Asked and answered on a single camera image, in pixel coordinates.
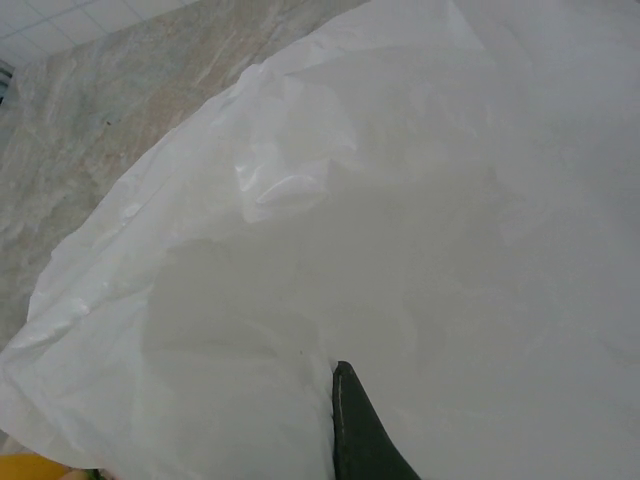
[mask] crumpled plastic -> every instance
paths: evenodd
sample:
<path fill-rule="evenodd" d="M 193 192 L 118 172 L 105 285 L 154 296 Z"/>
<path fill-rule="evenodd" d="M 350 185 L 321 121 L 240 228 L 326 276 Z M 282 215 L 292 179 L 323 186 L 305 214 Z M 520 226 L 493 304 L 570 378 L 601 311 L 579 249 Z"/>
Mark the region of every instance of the crumpled plastic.
<path fill-rule="evenodd" d="M 248 68 L 53 252 L 0 428 L 328 479 L 344 359 L 425 478 L 638 478 L 638 8 L 373 1 Z"/>

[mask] yellow object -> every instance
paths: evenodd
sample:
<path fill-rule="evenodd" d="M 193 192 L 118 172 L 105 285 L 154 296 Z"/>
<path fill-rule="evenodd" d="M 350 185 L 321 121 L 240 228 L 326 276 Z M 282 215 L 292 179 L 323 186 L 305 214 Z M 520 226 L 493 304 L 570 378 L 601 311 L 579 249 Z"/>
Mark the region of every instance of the yellow object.
<path fill-rule="evenodd" d="M 69 469 L 34 453 L 0 455 L 2 480 L 59 480 Z"/>

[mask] white tile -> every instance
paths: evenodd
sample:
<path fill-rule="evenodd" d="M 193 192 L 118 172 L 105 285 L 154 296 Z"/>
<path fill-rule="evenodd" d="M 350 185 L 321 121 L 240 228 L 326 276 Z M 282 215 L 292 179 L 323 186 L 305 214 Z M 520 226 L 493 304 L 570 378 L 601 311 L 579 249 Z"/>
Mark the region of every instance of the white tile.
<path fill-rule="evenodd" d="M 153 18 L 184 5 L 180 0 L 125 0 L 143 19 Z"/>
<path fill-rule="evenodd" d="M 27 0 L 39 14 L 51 17 L 75 7 L 73 0 Z"/>
<path fill-rule="evenodd" d="M 98 24 L 79 8 L 52 18 L 51 23 L 55 24 L 77 45 L 90 42 L 104 35 Z"/>
<path fill-rule="evenodd" d="M 13 33 L 13 31 L 14 31 L 13 28 L 11 28 L 9 25 L 4 23 L 3 21 L 0 21 L 0 37 L 6 37 L 10 33 Z"/>
<path fill-rule="evenodd" d="M 47 53 L 58 53 L 74 46 L 71 40 L 49 22 L 29 27 L 22 34 Z"/>
<path fill-rule="evenodd" d="M 2 21 L 16 30 L 28 27 L 42 20 L 42 15 L 23 0 L 0 0 Z"/>
<path fill-rule="evenodd" d="M 7 38 L 3 38 L 2 43 L 16 55 L 19 55 L 25 62 L 30 62 L 46 55 L 45 52 L 36 47 L 20 33 L 14 33 Z"/>
<path fill-rule="evenodd" d="M 0 42 L 0 60 L 7 62 L 12 67 L 21 67 L 26 63 L 21 57 L 5 47 L 2 42 Z"/>
<path fill-rule="evenodd" d="M 140 21 L 122 0 L 98 0 L 82 8 L 106 32 L 115 32 Z"/>

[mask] white wall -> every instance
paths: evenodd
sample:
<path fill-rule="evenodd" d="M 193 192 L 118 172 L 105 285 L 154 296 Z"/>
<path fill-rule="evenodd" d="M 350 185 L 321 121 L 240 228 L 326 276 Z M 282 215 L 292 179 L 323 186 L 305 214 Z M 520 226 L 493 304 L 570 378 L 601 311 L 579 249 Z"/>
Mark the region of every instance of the white wall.
<path fill-rule="evenodd" d="M 196 0 L 0 0 L 0 59 L 14 66 Z"/>

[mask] marble floor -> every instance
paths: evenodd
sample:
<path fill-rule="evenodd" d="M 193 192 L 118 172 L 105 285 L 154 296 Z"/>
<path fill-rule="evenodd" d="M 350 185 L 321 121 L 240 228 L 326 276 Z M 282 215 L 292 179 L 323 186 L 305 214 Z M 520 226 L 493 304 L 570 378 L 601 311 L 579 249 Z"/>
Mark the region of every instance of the marble floor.
<path fill-rule="evenodd" d="M 201 0 L 15 75 L 0 107 L 0 349 L 51 250 L 249 65 L 363 0 Z"/>

